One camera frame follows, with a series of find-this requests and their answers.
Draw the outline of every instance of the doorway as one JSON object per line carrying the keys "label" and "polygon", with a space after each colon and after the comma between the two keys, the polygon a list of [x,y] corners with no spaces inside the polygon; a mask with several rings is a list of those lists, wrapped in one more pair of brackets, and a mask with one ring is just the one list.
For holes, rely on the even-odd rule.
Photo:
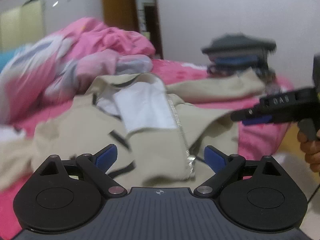
{"label": "doorway", "polygon": [[163,59],[156,0],[102,0],[104,21],[110,27],[136,31],[147,37]]}
{"label": "doorway", "polygon": [[139,32],[145,35],[156,49],[156,58],[163,59],[161,30],[156,0],[136,0]]}

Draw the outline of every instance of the pink bedsheet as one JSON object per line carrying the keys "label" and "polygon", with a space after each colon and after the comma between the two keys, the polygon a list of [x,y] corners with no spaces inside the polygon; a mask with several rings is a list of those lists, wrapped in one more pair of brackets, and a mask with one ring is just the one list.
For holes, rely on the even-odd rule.
{"label": "pink bedsheet", "polygon": [[145,55],[150,63],[147,56],[154,52],[140,33],[108,27],[95,18],[77,20],[28,46],[1,71],[0,123],[17,120],[37,100],[52,105],[73,99],[97,76],[114,75],[122,56]]}
{"label": "pink bedsheet", "polygon": [[[165,84],[171,84],[184,80],[197,80],[207,77],[206,70],[203,68],[190,67],[191,64],[184,66],[180,62],[172,62],[167,60],[153,60],[154,68],[152,73],[157,74]],[[291,89],[292,85],[286,79],[278,78],[278,83],[287,89]],[[230,102],[197,104],[202,108],[226,108],[240,109],[251,107],[258,102],[258,98],[245,98]],[[48,119],[55,118],[68,110],[72,105],[72,101],[68,101],[62,105],[49,106],[45,109],[29,113],[25,119],[15,122],[15,126],[24,128],[27,136],[32,137],[36,125],[39,122],[45,122]],[[261,124],[253,126],[243,126],[239,124],[239,148],[238,153],[248,160],[259,160],[263,155],[275,153],[279,147],[288,125],[286,124]],[[21,227],[14,215],[12,203],[15,195],[29,178],[26,175],[17,181],[7,190],[0,193],[0,236],[4,239],[13,238]]]}

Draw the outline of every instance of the blue fabric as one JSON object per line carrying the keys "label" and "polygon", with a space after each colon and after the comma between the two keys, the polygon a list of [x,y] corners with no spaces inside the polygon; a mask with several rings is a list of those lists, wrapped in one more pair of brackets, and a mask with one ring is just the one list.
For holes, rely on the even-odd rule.
{"label": "blue fabric", "polygon": [[257,55],[247,55],[240,57],[218,57],[214,60],[217,65],[243,65],[246,63],[258,62]]}
{"label": "blue fabric", "polygon": [[112,146],[110,149],[102,153],[97,159],[95,165],[106,173],[113,163],[116,162],[118,158],[118,150],[116,146]]}
{"label": "blue fabric", "polygon": [[219,172],[227,165],[226,159],[209,147],[204,149],[204,161],[215,173]]}
{"label": "blue fabric", "polygon": [[258,118],[243,120],[242,124],[247,126],[247,125],[253,125],[253,124],[260,124],[260,123],[269,123],[271,119],[272,119],[272,115],[264,115]]}
{"label": "blue fabric", "polygon": [[0,73],[4,69],[5,65],[13,59],[19,52],[24,51],[25,46],[21,46],[17,49],[9,50],[3,53],[0,53]]}

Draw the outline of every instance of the human hand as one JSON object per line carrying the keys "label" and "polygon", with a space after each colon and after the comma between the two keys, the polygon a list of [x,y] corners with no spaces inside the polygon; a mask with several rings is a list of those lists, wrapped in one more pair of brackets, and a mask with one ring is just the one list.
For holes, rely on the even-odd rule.
{"label": "human hand", "polygon": [[313,172],[320,172],[320,141],[309,142],[306,135],[299,131],[298,141],[300,142],[300,149],[306,154],[305,160],[310,164],[310,169]]}

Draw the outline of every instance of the blue grip pad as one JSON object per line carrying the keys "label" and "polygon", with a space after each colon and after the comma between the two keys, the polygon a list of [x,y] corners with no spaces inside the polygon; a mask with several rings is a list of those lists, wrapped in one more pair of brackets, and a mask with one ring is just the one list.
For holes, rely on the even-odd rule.
{"label": "blue grip pad", "polygon": [[112,147],[106,147],[96,153],[95,165],[104,173],[106,173],[110,167],[116,162],[118,158],[118,150],[115,145]]}
{"label": "blue grip pad", "polygon": [[215,152],[209,147],[204,149],[204,161],[215,173],[218,173],[227,165],[227,158],[227,155],[218,150]]}
{"label": "blue grip pad", "polygon": [[260,124],[260,123],[269,123],[272,119],[272,115],[264,115],[262,117],[253,118],[253,119],[247,119],[243,120],[243,125],[253,125],[253,124]]}

